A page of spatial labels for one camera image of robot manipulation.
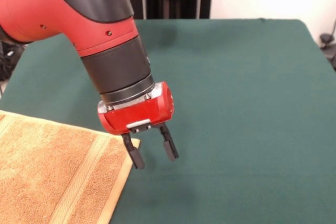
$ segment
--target floor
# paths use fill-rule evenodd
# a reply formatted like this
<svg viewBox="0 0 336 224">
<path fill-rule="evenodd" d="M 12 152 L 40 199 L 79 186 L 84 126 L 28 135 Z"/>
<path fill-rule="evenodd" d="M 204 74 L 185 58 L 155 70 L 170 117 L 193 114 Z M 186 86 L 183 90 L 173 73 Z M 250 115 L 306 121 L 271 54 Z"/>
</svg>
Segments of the floor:
<svg viewBox="0 0 336 224">
<path fill-rule="evenodd" d="M 2 92 L 5 92 L 7 84 L 8 84 L 8 81 L 0 82 Z"/>
</svg>

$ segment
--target towel stripe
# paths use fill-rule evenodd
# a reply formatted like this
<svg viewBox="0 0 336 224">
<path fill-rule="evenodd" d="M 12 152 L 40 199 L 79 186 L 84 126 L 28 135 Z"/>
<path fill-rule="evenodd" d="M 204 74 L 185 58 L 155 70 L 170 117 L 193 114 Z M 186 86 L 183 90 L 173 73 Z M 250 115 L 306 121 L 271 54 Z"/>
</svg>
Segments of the towel stripe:
<svg viewBox="0 0 336 224">
<path fill-rule="evenodd" d="M 1 115 L 0 137 L 5 133 L 7 127 L 13 123 L 14 119 L 13 116 Z"/>
<path fill-rule="evenodd" d="M 108 145 L 109 139 L 106 136 L 98 136 L 94 140 L 52 213 L 49 223 L 68 223 L 92 172 Z"/>
</svg>

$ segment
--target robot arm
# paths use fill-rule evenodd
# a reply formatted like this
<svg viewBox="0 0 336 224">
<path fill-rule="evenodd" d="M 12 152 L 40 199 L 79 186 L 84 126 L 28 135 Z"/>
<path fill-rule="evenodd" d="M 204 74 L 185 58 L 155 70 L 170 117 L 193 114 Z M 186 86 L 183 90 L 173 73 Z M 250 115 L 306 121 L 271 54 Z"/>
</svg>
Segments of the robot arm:
<svg viewBox="0 0 336 224">
<path fill-rule="evenodd" d="M 165 124 L 174 113 L 170 88 L 155 83 L 130 0 L 0 0 L 0 40 L 28 44 L 65 34 L 101 96 L 103 127 L 122 135 L 136 168 L 144 162 L 131 133 L 158 128 L 173 161 L 178 153 Z"/>
</svg>

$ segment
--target orange towel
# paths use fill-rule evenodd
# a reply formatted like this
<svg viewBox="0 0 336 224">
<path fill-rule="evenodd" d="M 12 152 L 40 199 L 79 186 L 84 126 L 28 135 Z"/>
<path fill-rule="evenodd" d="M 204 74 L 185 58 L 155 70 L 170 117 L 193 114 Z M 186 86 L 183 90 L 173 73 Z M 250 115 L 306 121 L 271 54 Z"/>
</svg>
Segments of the orange towel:
<svg viewBox="0 0 336 224">
<path fill-rule="evenodd" d="M 108 224 L 131 167 L 119 136 L 0 111 L 0 223 Z"/>
</svg>

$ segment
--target green tablecloth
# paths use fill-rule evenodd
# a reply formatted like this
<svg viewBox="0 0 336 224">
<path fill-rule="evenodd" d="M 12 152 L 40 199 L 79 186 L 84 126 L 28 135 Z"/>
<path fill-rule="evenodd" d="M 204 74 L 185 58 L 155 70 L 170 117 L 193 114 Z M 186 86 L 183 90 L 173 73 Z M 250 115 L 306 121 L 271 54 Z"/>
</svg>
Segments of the green tablecloth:
<svg viewBox="0 0 336 224">
<path fill-rule="evenodd" d="M 336 76 L 296 20 L 138 21 L 170 85 L 170 163 L 142 139 L 113 223 L 336 223 Z M 64 36 L 30 45 L 0 109 L 102 130 L 99 96 Z"/>
</svg>

